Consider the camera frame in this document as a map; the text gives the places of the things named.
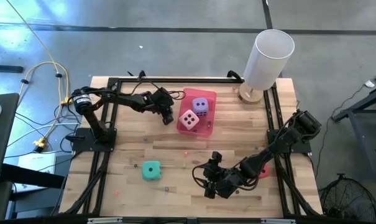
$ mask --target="pink die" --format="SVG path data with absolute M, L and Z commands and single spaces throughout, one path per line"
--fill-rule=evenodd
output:
M 199 118 L 192 110 L 187 110 L 180 118 L 179 121 L 187 128 L 191 130 L 198 122 Z
M 196 98 L 192 100 L 193 112 L 197 116 L 206 116 L 208 114 L 208 102 L 206 98 Z

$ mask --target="wooden tabletop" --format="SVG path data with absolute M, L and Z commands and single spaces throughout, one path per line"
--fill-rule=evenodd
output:
M 92 87 L 104 87 L 109 77 L 93 77 Z M 217 93 L 213 134 L 208 138 L 179 134 L 177 116 L 180 101 L 173 105 L 174 122 L 163 125 L 160 115 L 137 113 L 119 106 L 117 112 L 117 139 L 111 153 L 104 188 L 101 216 L 123 217 L 282 217 L 275 163 L 270 161 L 270 176 L 260 179 L 253 191 L 240 190 L 229 199 L 203 196 L 204 189 L 192 179 L 194 166 L 207 162 L 213 151 L 222 154 L 220 166 L 231 167 L 243 157 L 260 152 L 267 146 L 268 129 L 264 99 L 255 105 L 243 104 L 237 97 L 239 84 L 219 83 L 157 83 L 168 91 L 197 88 Z M 123 83 L 122 92 L 130 93 L 136 83 Z M 296 97 L 290 78 L 277 79 L 277 90 L 286 121 L 296 110 Z M 149 83 L 141 84 L 136 93 L 156 89 Z M 269 91 L 275 118 L 272 92 Z M 97 96 L 91 95 L 93 103 Z M 110 120 L 112 105 L 109 107 Z M 96 111 L 100 118 L 101 109 Z M 88 123 L 83 120 L 83 127 Z M 83 152 L 70 166 L 70 173 L 63 194 L 60 211 L 71 207 L 85 188 L 93 153 Z M 145 161 L 160 161 L 162 178 L 155 181 L 142 179 L 141 167 Z M 291 163 L 296 186 L 310 203 L 321 213 L 318 190 L 310 160 L 301 154 L 292 154 Z M 91 208 L 94 207 L 97 188 L 93 190 Z M 293 211 L 290 191 L 286 191 L 290 211 Z

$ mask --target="black fan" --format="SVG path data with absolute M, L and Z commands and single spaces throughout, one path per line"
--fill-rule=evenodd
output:
M 358 181 L 339 178 L 324 188 L 320 198 L 323 213 L 328 217 L 376 222 L 373 195 Z

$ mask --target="gray floor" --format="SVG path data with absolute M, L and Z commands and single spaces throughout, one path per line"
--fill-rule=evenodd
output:
M 104 27 L 266 28 L 261 0 L 26 0 L 12 1 L 32 24 Z M 376 30 L 376 1 L 268 0 L 277 29 Z M 21 23 L 5 0 L 0 0 L 0 24 Z M 242 74 L 256 34 L 168 32 L 40 31 L 55 60 L 66 66 L 71 89 L 89 85 L 93 75 L 126 75 L 126 71 L 166 76 L 219 76 L 228 70 Z M 334 108 L 376 75 L 374 35 L 293 35 L 296 50 L 283 71 L 293 78 L 300 108 L 325 126 Z M 0 30 L 0 64 L 30 68 L 48 60 L 26 29 Z M 57 81 L 52 65 L 36 70 L 18 112 L 36 121 L 53 118 Z M 18 92 L 24 74 L 0 73 L 0 93 Z M 365 88 L 346 106 L 363 98 Z M 30 128 L 16 120 L 11 140 Z M 50 142 L 58 150 L 69 130 L 57 128 Z M 321 134 L 311 145 L 318 163 Z M 33 150 L 31 134 L 7 150 L 8 156 Z M 7 160 L 16 164 L 17 159 Z M 366 163 L 351 124 L 330 124 L 318 175 L 318 187 L 336 179 L 361 175 Z M 376 198 L 376 181 L 362 182 Z

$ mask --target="yellow cable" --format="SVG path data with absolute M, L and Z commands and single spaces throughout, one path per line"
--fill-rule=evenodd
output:
M 44 65 L 44 64 L 48 64 L 48 63 L 53 63 L 53 62 L 42 62 L 42 63 L 40 63 L 38 65 L 33 66 L 31 69 L 29 69 L 27 71 L 27 73 L 25 75 L 25 79 L 27 80 L 27 77 L 29 76 L 29 74 L 32 71 L 34 71 L 37 67 L 39 67 L 41 65 Z M 68 73 L 68 70 L 66 70 L 65 67 L 62 66 L 61 64 L 59 64 L 58 62 L 55 62 L 55 64 L 58 65 L 59 67 L 61 67 L 63 69 L 63 71 L 65 72 L 65 75 L 66 75 L 66 93 L 65 93 L 65 96 L 66 96 L 66 100 L 67 100 L 67 99 L 69 99 L 69 92 L 70 92 L 70 90 L 69 90 L 69 73 Z M 21 90 L 19 91 L 19 96 L 21 96 L 19 98 L 19 103 L 21 103 L 21 101 L 22 101 L 22 91 L 24 89 L 24 85 L 25 85 L 25 83 L 22 83 Z
M 50 135 L 55 123 L 58 121 L 58 118 L 59 118 L 59 114 L 61 112 L 61 107 L 62 107 L 62 97 L 61 97 L 61 78 L 58 78 L 58 95 L 59 95 L 59 109 L 58 109 L 58 113 L 57 113 L 57 117 L 56 119 L 53 121 L 50 129 L 47 131 L 47 133 L 44 134 L 44 137 L 47 139 L 48 138 L 48 135 Z
M 19 14 L 18 10 L 16 10 L 16 8 L 11 4 L 11 2 L 9 2 L 9 0 L 6 0 L 8 2 L 8 4 L 13 8 L 13 10 L 18 14 L 18 16 L 24 21 L 24 23 L 26 24 L 26 26 L 30 29 L 30 31 L 32 31 L 32 33 L 36 36 L 37 40 L 39 40 L 39 42 L 41 43 L 41 45 L 43 45 L 43 48 L 44 50 L 46 51 L 46 53 L 48 54 L 48 56 L 50 56 L 51 58 L 51 61 L 53 63 L 53 66 L 55 66 L 55 70 L 57 71 L 57 73 L 59 73 L 58 71 L 58 67 L 57 65 L 55 64 L 55 61 L 54 59 L 52 58 L 52 55 L 51 53 L 48 51 L 47 47 L 44 45 L 44 43 L 41 41 L 40 37 L 38 37 L 38 35 L 33 31 L 33 29 L 30 27 L 30 25 L 25 21 L 25 19 Z
M 41 45 L 43 46 L 44 50 L 46 51 L 46 53 L 48 54 L 48 56 L 50 57 L 51 59 L 51 62 L 42 62 L 34 67 L 32 67 L 29 71 L 27 71 L 26 73 L 26 76 L 25 76 L 25 79 L 27 79 L 27 77 L 29 76 L 29 73 L 31 71 L 33 71 L 34 69 L 36 69 L 38 66 L 40 65 L 43 65 L 43 64 L 46 64 L 46 63 L 52 63 L 53 66 L 55 67 L 55 70 L 57 71 L 57 73 L 59 73 L 59 70 L 58 70 L 58 67 L 61 67 L 63 69 L 63 71 L 65 71 L 65 75 L 66 75 L 66 94 L 65 94 L 65 101 L 67 103 L 67 100 L 69 99 L 69 74 L 67 72 L 67 70 L 65 69 L 65 67 L 63 67 L 62 65 L 60 65 L 59 63 L 55 62 L 50 51 L 48 50 L 48 48 L 44 45 L 44 43 L 41 41 L 40 37 L 38 37 L 38 35 L 33 31 L 33 29 L 31 28 L 31 26 L 25 21 L 25 19 L 21 16 L 21 14 L 18 12 L 18 10 L 16 10 L 16 8 L 11 4 L 11 2 L 9 0 L 6 0 L 8 2 L 8 4 L 13 8 L 13 10 L 18 14 L 18 16 L 20 17 L 20 19 L 22 19 L 25 23 L 25 25 L 30 29 L 30 31 L 36 36 L 37 40 L 39 40 L 39 42 L 41 43 Z M 19 102 L 18 102 L 18 106 L 19 104 L 21 103 L 21 100 L 22 100 L 22 91 L 24 89 L 24 83 L 22 83 L 22 86 L 21 86 L 21 90 L 19 91 L 19 95 L 21 96 Z M 57 122 L 57 119 L 59 117 L 59 114 L 61 112 L 61 107 L 62 107 L 62 97 L 61 97 L 61 81 L 60 81 L 60 77 L 58 77 L 58 95 L 59 95 L 59 110 L 58 110 L 58 114 L 57 114 L 57 117 L 56 117 L 56 120 L 52 123 L 50 129 L 47 131 L 47 133 L 45 133 L 45 138 L 48 137 L 48 135 L 51 133 L 51 131 L 53 130 L 53 127 L 55 125 L 55 123 Z

